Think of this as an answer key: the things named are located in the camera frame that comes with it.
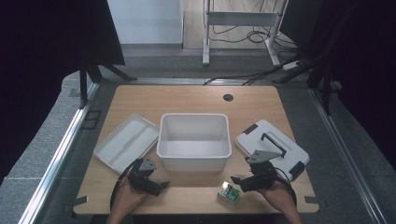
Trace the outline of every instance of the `black curtain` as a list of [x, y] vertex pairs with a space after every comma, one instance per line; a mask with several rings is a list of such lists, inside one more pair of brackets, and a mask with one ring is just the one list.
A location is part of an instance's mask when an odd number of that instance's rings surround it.
[[106, 0], [0, 3], [1, 181], [83, 55], [98, 65], [124, 64]]
[[332, 54], [339, 97], [396, 167], [396, 13], [361, 0]]

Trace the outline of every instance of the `white tray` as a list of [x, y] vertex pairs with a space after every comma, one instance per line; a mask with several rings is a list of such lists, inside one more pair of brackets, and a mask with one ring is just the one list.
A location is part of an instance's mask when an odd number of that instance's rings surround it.
[[159, 126], [132, 114], [94, 149], [93, 154], [121, 174], [131, 162], [148, 154], [159, 133]]
[[267, 138], [262, 141], [263, 133], [268, 134], [286, 150], [284, 158], [277, 157], [270, 162], [274, 167], [285, 172], [288, 179], [297, 178], [309, 162], [308, 154], [267, 120], [262, 119], [250, 126], [236, 137], [235, 142], [247, 157], [250, 157], [256, 149], [282, 154], [282, 151]]

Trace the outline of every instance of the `gray floor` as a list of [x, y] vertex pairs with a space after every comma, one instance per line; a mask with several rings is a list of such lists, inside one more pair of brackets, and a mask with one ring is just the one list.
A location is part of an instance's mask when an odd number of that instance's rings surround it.
[[[181, 50], [178, 46], [164, 48], [123, 47], [126, 66], [119, 69], [139, 77], [125, 81], [101, 67], [104, 80], [92, 100], [92, 115], [100, 112], [98, 122], [85, 121], [54, 186], [35, 223], [90, 223], [102, 218], [73, 215], [73, 203], [88, 167], [88, 162], [99, 132], [106, 118], [115, 89], [120, 84], [203, 84], [206, 78], [255, 74], [272, 68], [265, 51], [212, 50], [210, 65], [202, 66], [201, 51]], [[273, 85], [271, 80], [285, 76], [284, 71], [266, 76], [255, 85]], [[311, 178], [320, 209], [315, 214], [302, 214], [304, 223], [385, 223], [374, 222], [365, 204], [359, 186], [342, 160], [340, 151], [330, 135], [328, 126], [316, 105], [315, 98], [305, 86], [309, 74], [303, 74], [286, 84], [276, 84], [285, 107], [297, 144], [310, 155], [306, 170]], [[228, 83], [239, 85], [242, 80]], [[37, 133], [0, 188], [0, 222], [18, 223], [26, 205], [50, 160], [59, 146], [66, 129], [79, 106], [78, 74], [64, 80], [63, 90], [47, 120]], [[359, 123], [347, 112], [336, 94], [331, 98], [329, 117], [336, 125], [347, 149], [367, 183], [371, 196], [388, 223], [396, 220], [396, 187], [394, 169], [383, 157], [375, 143]], [[137, 217], [135, 223], [237, 223], [243, 220], [267, 220], [265, 223], [286, 223], [282, 216], [228, 217]]]

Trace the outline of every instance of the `small green package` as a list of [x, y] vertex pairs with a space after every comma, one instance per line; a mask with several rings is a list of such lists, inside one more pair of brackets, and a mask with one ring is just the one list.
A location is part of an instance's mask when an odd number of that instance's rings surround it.
[[219, 190], [218, 195], [233, 204], [236, 204], [239, 199], [239, 190], [235, 189], [231, 184], [229, 184], [227, 181], [224, 181], [224, 183], [221, 186], [221, 189]]

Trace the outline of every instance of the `person's left hand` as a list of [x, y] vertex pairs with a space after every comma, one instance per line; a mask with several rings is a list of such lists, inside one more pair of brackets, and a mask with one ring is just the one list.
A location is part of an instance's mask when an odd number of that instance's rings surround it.
[[143, 202], [146, 195], [145, 192], [136, 191], [125, 176], [120, 182], [107, 224], [121, 223], [125, 216], [132, 213]]

